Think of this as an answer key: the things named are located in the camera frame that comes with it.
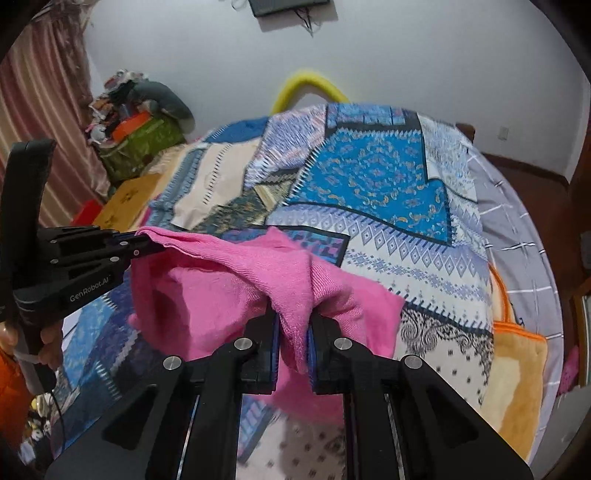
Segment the person's left hand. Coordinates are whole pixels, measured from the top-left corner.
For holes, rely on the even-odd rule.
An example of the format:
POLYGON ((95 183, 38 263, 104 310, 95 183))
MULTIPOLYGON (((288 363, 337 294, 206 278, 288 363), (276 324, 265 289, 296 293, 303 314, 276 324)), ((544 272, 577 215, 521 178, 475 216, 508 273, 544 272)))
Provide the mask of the person's left hand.
MULTIPOLYGON (((62 341, 63 321, 59 320, 44 328, 40 333, 43 347, 38 354, 40 363, 57 370, 63 363, 62 341)), ((4 321, 0 326, 1 349, 9 357, 14 357, 14 350, 18 344, 18 332, 15 324, 4 321)))

